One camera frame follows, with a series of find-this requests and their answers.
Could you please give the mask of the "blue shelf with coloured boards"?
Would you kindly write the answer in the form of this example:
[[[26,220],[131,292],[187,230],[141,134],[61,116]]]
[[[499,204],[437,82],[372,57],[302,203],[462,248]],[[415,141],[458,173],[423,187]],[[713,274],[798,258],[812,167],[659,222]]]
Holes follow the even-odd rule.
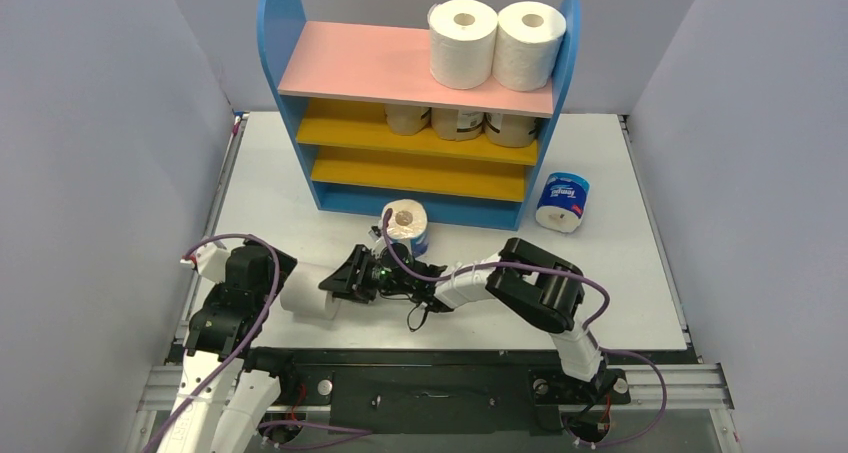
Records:
[[[467,90],[439,84],[424,29],[313,21],[302,0],[259,0],[260,63],[317,208],[375,216],[412,199],[433,223],[518,229],[578,57],[580,1],[559,9],[566,30],[552,76],[518,92],[494,79]],[[386,123],[388,105],[517,115],[540,128],[521,148],[484,136],[444,140],[432,129],[403,136]]]

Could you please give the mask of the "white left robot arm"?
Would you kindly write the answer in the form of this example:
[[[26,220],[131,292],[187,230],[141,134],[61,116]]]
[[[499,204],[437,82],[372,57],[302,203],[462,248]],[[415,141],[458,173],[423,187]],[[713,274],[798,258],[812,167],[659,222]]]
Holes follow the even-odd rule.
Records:
[[[252,345],[297,261],[254,235],[239,238],[229,250],[212,236],[182,257],[213,287],[189,320],[177,396],[146,452],[243,452],[271,404],[297,393],[282,354]]]

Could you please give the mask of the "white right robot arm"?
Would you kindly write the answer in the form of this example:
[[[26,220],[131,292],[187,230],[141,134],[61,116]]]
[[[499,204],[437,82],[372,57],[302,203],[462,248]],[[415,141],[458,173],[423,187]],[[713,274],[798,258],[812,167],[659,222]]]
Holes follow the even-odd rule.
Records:
[[[423,307],[425,314],[497,300],[551,337],[566,391],[588,400],[608,394],[616,382],[590,330],[598,316],[579,313],[589,283],[574,264],[511,238],[489,258],[454,268],[425,263],[403,244],[379,251],[357,245],[317,286],[334,299],[357,303],[369,303],[380,295],[402,296]]]

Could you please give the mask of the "white roll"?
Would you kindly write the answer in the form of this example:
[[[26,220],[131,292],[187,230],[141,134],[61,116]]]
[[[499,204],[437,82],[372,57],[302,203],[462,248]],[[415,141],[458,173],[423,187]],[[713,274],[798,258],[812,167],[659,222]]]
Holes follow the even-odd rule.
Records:
[[[541,2],[521,1],[501,9],[497,20],[494,78],[519,92],[545,86],[567,31],[564,15]]]
[[[427,15],[430,72],[443,86],[476,88],[491,76],[497,12],[477,0],[434,4]]]
[[[331,276],[330,267],[299,263],[287,277],[278,299],[283,310],[294,315],[332,320],[341,302],[319,284]]]

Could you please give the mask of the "brown printed paper roll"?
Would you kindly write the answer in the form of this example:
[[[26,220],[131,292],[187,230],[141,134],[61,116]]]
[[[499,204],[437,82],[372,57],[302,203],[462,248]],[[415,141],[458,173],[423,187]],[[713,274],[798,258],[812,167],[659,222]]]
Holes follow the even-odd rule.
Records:
[[[411,136],[430,124],[431,108],[416,105],[385,104],[384,114],[392,133]]]

